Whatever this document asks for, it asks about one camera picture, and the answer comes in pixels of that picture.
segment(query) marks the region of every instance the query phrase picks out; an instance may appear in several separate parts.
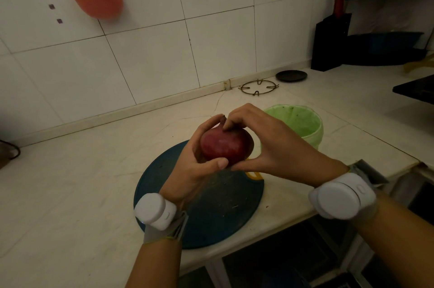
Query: countertop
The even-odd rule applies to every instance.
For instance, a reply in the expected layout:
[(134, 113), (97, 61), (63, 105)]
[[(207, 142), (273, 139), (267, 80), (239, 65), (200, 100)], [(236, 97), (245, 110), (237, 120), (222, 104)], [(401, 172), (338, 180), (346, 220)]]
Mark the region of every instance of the countertop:
[[(2, 285), (123, 287), (143, 238), (132, 208), (143, 171), (211, 115), (228, 114), (247, 102), (262, 109), (274, 104), (311, 107), (324, 123), (319, 150), (346, 164), (364, 159), (386, 177), (417, 165), (409, 152), (357, 127), (351, 111), (337, 111), (341, 103), (327, 105), (327, 88), (318, 86), (331, 83), (328, 77), (334, 74), (309, 72), (306, 81), (281, 83), (259, 97), (234, 88), (23, 148), (21, 157), (0, 170)], [(338, 97), (337, 88), (328, 90), (330, 102)], [(349, 92), (346, 83), (341, 88), (343, 95)], [(253, 154), (258, 154), (254, 139)], [(182, 273), (315, 214), (307, 199), (311, 187), (263, 177), (264, 194), (253, 217), (220, 243), (184, 251)]]

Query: hand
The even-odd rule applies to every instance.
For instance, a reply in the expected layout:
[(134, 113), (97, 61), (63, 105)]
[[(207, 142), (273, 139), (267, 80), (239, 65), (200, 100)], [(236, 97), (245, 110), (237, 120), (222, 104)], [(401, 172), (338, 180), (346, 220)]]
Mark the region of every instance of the hand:
[(233, 110), (223, 129), (234, 125), (252, 129), (262, 143), (262, 152), (255, 159), (236, 163), (232, 170), (264, 172), (314, 187), (348, 172), (342, 162), (320, 153), (285, 123), (252, 104)]
[(199, 145), (202, 135), (217, 125), (222, 116), (222, 114), (215, 115), (198, 127), (184, 146), (175, 168), (160, 190), (160, 194), (166, 200), (175, 203), (178, 210), (182, 210), (186, 203), (196, 196), (209, 175), (226, 168), (228, 164), (226, 158), (206, 161)]

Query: dark blue cutting board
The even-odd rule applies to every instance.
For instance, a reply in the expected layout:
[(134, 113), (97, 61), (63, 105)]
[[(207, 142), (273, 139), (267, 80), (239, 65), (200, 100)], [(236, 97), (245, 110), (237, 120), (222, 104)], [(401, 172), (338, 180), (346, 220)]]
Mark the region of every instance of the dark blue cutting board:
[[(144, 171), (134, 193), (134, 207), (144, 194), (160, 191), (187, 142), (162, 153)], [(244, 172), (222, 170), (211, 176), (187, 208), (189, 219), (182, 248), (206, 247), (234, 234), (255, 213), (263, 190), (262, 179), (252, 180)], [(137, 223), (144, 231), (145, 225)]]

